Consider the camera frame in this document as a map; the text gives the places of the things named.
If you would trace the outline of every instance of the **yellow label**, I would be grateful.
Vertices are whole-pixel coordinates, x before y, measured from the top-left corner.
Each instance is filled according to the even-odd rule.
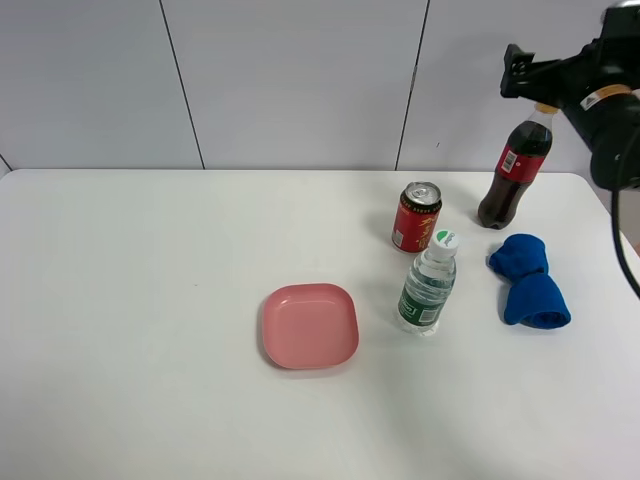
[[[536,103],[536,110],[538,110],[541,113],[551,113],[551,114],[558,113],[558,109],[556,107],[545,105],[544,103],[540,103],[540,102]]]
[[[591,107],[593,107],[596,103],[600,102],[601,100],[604,100],[607,97],[611,97],[613,95],[620,95],[620,94],[630,94],[630,93],[631,93],[631,89],[626,85],[620,85],[620,84],[608,85],[606,87],[602,87],[601,89],[596,90],[595,92],[587,95],[584,98],[584,100],[580,102],[580,105],[582,105],[582,108],[586,111],[586,110],[589,110]]]

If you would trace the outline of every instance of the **cola bottle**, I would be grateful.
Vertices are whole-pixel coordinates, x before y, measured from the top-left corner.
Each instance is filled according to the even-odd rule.
[[[557,108],[536,103],[531,116],[518,125],[507,140],[489,192],[478,207],[484,227],[501,229],[516,215],[518,202],[551,149],[551,120]]]

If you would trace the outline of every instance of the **brown liquid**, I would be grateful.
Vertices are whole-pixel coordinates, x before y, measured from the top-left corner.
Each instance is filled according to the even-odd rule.
[[[539,123],[522,122],[511,132],[507,145],[518,155],[544,157],[551,149],[551,131]],[[532,182],[517,183],[496,171],[489,192],[478,207],[478,218],[484,227],[502,229],[516,216],[518,203]]]

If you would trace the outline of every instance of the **water bottle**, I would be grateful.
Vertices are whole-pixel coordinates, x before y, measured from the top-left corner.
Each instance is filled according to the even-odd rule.
[[[436,332],[456,279],[458,244],[456,233],[438,230],[416,257],[398,302],[397,319],[403,330],[425,336]]]

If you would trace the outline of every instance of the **soda can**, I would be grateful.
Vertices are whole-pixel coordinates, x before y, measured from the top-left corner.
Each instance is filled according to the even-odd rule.
[[[442,208],[440,189],[430,182],[411,182],[400,195],[391,239],[400,250],[418,253],[427,248]]]

